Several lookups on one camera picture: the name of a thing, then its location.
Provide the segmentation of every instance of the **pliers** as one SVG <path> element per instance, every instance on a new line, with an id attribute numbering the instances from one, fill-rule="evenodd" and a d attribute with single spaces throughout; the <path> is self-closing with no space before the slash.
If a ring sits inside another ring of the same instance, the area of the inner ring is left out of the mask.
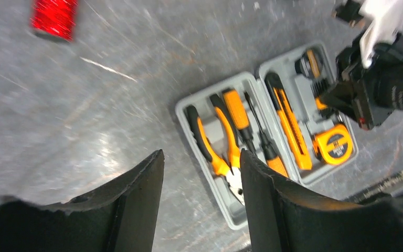
<path id="1" fill-rule="evenodd" d="M 212 165 L 214 173 L 218 176 L 223 176 L 229 185 L 229 189 L 232 194 L 238 199 L 238 201 L 244 205 L 242 179 L 240 173 L 240 149 L 237 141 L 237 130 L 233 127 L 232 117 L 229 111 L 222 101 L 222 99 L 214 94 L 209 97 L 217 117 L 225 128 L 226 137 L 228 139 L 228 160 L 230 165 L 215 153 L 212 149 L 203 128 L 202 120 L 198 115 L 197 109 L 190 105 L 187 107 L 187 118 L 190 129 L 194 134 L 197 146 L 200 149 L 206 160 Z"/>

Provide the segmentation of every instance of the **tool tray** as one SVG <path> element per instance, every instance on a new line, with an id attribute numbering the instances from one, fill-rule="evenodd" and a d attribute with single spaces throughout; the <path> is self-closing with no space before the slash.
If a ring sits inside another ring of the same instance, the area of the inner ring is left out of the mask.
<path id="1" fill-rule="evenodd" d="M 185 136 L 193 153 L 195 154 L 195 157 L 197 158 L 197 161 L 200 163 L 203 174 L 205 175 L 214 197 L 220 207 L 220 210 L 231 229 L 238 230 L 247 225 L 245 207 L 233 196 L 226 181 L 221 176 L 216 176 L 213 173 L 211 165 L 206 161 L 197 147 L 197 143 L 193 137 L 186 118 L 186 108 L 189 105 L 196 107 L 203 122 L 206 137 L 209 139 L 211 146 L 216 153 L 223 157 L 227 157 L 227 138 L 224 133 L 223 126 L 217 119 L 214 109 L 209 101 L 209 96 L 215 93 L 221 96 L 222 91 L 225 89 L 236 89 L 240 94 L 243 106 L 248 114 L 249 122 L 253 131 L 253 141 L 257 150 L 257 156 L 259 159 L 265 162 L 262 150 L 260 149 L 257 122 L 252 115 L 243 95 L 243 92 L 246 91 L 253 101 L 253 106 L 256 110 L 258 118 L 260 119 L 264 132 L 273 141 L 273 146 L 276 148 L 276 151 L 282 159 L 289 178 L 307 188 L 311 187 L 313 184 L 318 183 L 322 178 L 330 175 L 338 169 L 344 168 L 351 163 L 351 161 L 354 160 L 358 154 L 358 147 L 348 118 L 342 116 L 342 122 L 347 127 L 347 130 L 353 141 L 353 151 L 350 158 L 341 165 L 333 166 L 321 162 L 315 157 L 311 136 L 331 129 L 336 123 L 338 123 L 339 116 L 332 115 L 328 119 L 324 119 L 320 116 L 315 103 L 313 91 L 311 89 L 313 80 L 308 79 L 295 71 L 295 61 L 301 58 L 305 51 L 309 48 L 314 48 L 323 59 L 321 78 L 327 79 L 329 83 L 333 83 L 335 76 L 330 64 L 332 61 L 330 61 L 330 58 L 324 49 L 324 45 L 321 42 L 316 41 L 298 47 L 286 54 L 263 63 L 257 71 L 257 78 L 249 72 L 242 72 L 222 82 L 205 88 L 195 94 L 192 94 L 179 101 L 176 105 L 175 112 L 183 128 Z M 276 111 L 273 107 L 267 87 L 262 81 L 265 79 L 266 74 L 270 71 L 277 73 L 282 81 L 287 99 L 290 103 L 292 111 L 294 112 L 294 115 L 296 116 L 306 146 L 310 153 L 313 163 L 311 170 L 299 169 L 294 155 L 291 152 L 287 142 L 287 137 L 285 136 L 280 124 L 280 118 L 276 114 Z M 240 139 L 239 148 L 246 149 L 245 145 L 240 141 Z"/>

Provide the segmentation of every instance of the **pliers jaw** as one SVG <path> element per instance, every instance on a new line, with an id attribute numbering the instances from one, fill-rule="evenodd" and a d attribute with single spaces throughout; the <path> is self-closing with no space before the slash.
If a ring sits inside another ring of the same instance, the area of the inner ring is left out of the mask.
<path id="1" fill-rule="evenodd" d="M 229 189 L 231 190 L 232 194 L 237 198 L 237 200 L 242 205 L 245 205 L 240 169 L 233 166 L 231 168 L 231 171 L 229 171 L 225 175 L 225 179 L 226 179 L 226 182 L 228 182 Z"/>

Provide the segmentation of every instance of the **table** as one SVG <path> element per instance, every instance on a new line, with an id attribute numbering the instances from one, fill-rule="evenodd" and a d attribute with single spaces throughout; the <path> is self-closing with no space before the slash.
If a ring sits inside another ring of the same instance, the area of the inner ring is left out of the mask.
<path id="1" fill-rule="evenodd" d="M 235 251 L 177 124 L 177 101 L 320 39 L 334 57 L 358 34 L 332 0 L 81 0 L 75 41 L 32 35 L 30 2 L 0 1 L 0 195 L 67 202 L 163 149 L 154 251 Z M 344 198 L 403 169 L 403 112 L 356 130 L 353 165 L 313 189 Z"/>

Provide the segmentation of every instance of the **red object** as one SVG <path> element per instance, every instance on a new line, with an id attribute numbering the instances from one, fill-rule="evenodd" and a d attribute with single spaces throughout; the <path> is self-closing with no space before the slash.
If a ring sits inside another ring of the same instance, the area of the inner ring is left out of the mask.
<path id="1" fill-rule="evenodd" d="M 31 25 L 36 35 L 72 41 L 78 0 L 35 0 Z"/>

